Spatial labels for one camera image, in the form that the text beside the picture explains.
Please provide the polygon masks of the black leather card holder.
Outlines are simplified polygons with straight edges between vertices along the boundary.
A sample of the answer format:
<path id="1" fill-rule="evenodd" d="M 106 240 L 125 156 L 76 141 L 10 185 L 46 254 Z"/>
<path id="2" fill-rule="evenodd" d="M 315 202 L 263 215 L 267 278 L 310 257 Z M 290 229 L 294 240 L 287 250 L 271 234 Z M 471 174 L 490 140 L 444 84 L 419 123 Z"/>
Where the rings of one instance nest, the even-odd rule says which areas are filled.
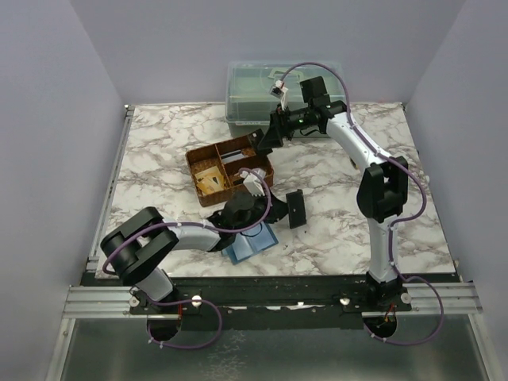
<path id="1" fill-rule="evenodd" d="M 306 224 L 306 207 L 302 189 L 286 194 L 290 229 L 297 229 Z"/>

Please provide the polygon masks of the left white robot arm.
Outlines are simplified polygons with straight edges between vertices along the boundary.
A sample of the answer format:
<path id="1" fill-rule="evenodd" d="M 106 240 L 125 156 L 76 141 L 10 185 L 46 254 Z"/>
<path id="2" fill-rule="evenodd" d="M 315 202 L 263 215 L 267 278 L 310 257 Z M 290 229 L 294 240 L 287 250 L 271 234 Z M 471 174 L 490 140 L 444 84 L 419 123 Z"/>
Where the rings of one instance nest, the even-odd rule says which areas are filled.
<path id="1" fill-rule="evenodd" d="M 203 223 L 185 224 L 165 221 L 154 206 L 142 209 L 107 234 L 100 247 L 106 255 L 105 265 L 125 286 L 135 286 L 148 297 L 149 305 L 160 314 L 175 307 L 173 282 L 159 268 L 171 251 L 201 250 L 220 252 L 231 246 L 238 235 L 251 237 L 246 230 L 265 217 L 263 223 L 274 224 L 291 211 L 287 203 L 273 194 L 253 196 L 238 191 L 221 210 L 213 212 Z"/>

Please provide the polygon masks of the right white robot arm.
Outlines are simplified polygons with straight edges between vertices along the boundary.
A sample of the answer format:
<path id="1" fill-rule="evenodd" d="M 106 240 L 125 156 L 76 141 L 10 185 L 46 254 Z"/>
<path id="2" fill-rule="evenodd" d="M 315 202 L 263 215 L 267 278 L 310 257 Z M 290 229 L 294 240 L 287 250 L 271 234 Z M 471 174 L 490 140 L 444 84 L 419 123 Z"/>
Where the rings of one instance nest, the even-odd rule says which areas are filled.
<path id="1" fill-rule="evenodd" d="M 295 132 L 316 127 L 345 150 L 360 170 L 356 202 L 367 218 L 370 235 L 365 301 L 373 310 L 385 310 L 402 292 L 395 220 L 408 199 L 408 163 L 376 144 L 353 119 L 349 100 L 330 98 L 321 76 L 301 82 L 300 88 L 304 107 L 290 110 L 285 102 L 280 102 L 271 111 L 268 130 L 256 148 L 280 148 Z"/>

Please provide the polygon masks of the brown wicker divided tray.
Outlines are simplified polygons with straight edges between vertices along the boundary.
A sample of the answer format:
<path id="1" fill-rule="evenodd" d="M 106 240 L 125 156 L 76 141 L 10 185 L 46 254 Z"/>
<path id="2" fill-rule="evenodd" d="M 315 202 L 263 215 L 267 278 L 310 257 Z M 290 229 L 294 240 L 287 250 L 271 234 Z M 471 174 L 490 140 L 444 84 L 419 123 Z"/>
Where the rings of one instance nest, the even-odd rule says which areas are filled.
<path id="1" fill-rule="evenodd" d="M 194 190 L 201 206 L 207 207 L 226 202 L 235 191 L 243 191 L 245 187 L 243 186 L 243 179 L 239 175 L 239 169 L 242 167 L 264 170 L 265 182 L 268 186 L 273 186 L 274 168 L 270 160 L 267 156 L 258 155 L 254 149 L 255 143 L 260 140 L 261 135 L 262 131 L 258 129 L 246 136 L 191 149 L 186 153 L 187 165 L 190 170 Z M 241 150 L 245 158 L 227 164 L 221 161 L 222 154 L 236 150 Z M 223 174 L 225 189 L 217 193 L 203 195 L 196 186 L 194 175 L 213 166 L 218 166 Z"/>

